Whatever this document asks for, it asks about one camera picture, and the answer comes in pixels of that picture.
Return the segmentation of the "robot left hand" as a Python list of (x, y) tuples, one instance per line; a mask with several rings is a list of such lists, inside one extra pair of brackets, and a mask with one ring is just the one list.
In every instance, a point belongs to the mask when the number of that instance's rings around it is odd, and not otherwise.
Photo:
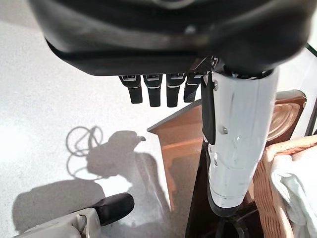
[(183, 82), (201, 86), (208, 200), (219, 216), (242, 203), (272, 118), (278, 66), (306, 44), (314, 0), (31, 0), (61, 60), (117, 75), (133, 104), (175, 107)]

